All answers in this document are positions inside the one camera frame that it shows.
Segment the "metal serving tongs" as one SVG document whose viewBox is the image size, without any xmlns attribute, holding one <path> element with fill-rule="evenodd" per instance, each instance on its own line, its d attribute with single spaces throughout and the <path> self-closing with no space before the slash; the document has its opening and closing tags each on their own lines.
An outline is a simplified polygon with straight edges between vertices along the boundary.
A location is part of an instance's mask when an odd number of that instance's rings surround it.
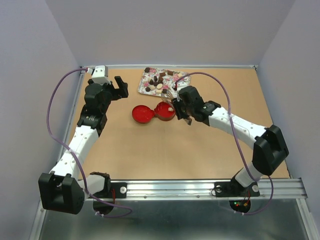
<svg viewBox="0 0 320 240">
<path fill-rule="evenodd" d="M 174 98 L 173 94 L 167 89 L 167 93 L 161 92 L 161 99 L 173 107 L 178 120 L 184 120 L 189 126 L 192 124 L 192 119 L 187 114 L 186 105 L 179 97 Z"/>
</svg>

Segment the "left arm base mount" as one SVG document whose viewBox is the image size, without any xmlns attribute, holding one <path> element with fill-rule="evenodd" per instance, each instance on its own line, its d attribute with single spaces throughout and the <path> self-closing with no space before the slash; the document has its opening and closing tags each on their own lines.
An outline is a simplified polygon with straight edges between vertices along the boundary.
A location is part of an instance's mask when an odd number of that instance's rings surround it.
<svg viewBox="0 0 320 240">
<path fill-rule="evenodd" d="M 128 184 L 124 181 L 113 182 L 111 181 L 110 175 L 108 173 L 102 172 L 91 172 L 89 175 L 89 183 L 93 183 L 93 180 L 98 180 L 100 186 L 100 182 L 104 179 L 103 188 L 99 191 L 96 191 L 96 186 L 94 185 L 93 191 L 90 190 L 91 193 L 97 198 L 100 199 L 111 199 L 108 203 L 115 204 L 116 199 L 125 199 L 127 197 L 127 186 Z M 99 201 L 93 202 L 93 209 L 99 214 L 109 215 L 114 209 L 113 206 L 109 206 L 103 204 Z"/>
</svg>

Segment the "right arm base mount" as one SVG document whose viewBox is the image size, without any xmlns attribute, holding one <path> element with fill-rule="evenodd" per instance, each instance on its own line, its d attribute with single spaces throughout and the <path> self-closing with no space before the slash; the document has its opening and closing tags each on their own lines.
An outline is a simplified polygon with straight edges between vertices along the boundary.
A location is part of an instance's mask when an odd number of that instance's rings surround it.
<svg viewBox="0 0 320 240">
<path fill-rule="evenodd" d="M 243 187 L 236 180 L 224 180 L 214 183 L 210 194 L 217 198 L 229 198 L 232 210 L 247 214 L 251 209 L 251 198 L 259 197 L 260 191 L 257 182 Z"/>
</svg>

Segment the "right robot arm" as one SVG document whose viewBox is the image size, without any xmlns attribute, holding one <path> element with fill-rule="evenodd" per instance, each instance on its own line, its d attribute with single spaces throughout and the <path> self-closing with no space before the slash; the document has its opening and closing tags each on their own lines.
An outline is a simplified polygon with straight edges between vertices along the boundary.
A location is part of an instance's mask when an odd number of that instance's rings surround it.
<svg viewBox="0 0 320 240">
<path fill-rule="evenodd" d="M 189 125 L 192 120 L 203 123 L 234 136 L 252 150 L 252 161 L 245 164 L 230 180 L 227 189 L 235 195 L 242 195 L 248 187 L 270 176 L 287 158 L 289 150 L 281 129 L 276 125 L 265 127 L 251 123 L 232 113 L 214 101 L 203 101 L 194 86 L 179 87 L 172 106 L 178 119 L 184 119 Z"/>
</svg>

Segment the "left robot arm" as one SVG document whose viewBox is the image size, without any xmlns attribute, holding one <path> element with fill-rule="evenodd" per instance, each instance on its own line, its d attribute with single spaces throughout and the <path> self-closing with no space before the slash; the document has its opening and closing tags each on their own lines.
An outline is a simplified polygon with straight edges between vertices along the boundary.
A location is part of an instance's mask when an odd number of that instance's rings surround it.
<svg viewBox="0 0 320 240">
<path fill-rule="evenodd" d="M 118 85 L 99 83 L 92 77 L 85 88 L 85 104 L 81 110 L 73 138 L 58 163 L 38 179 L 42 206 L 46 210 L 78 214 L 84 201 L 94 197 L 116 196 L 107 173 L 92 172 L 85 176 L 82 165 L 90 149 L 100 137 L 106 123 L 106 112 L 112 101 L 129 96 L 128 84 L 115 76 Z"/>
</svg>

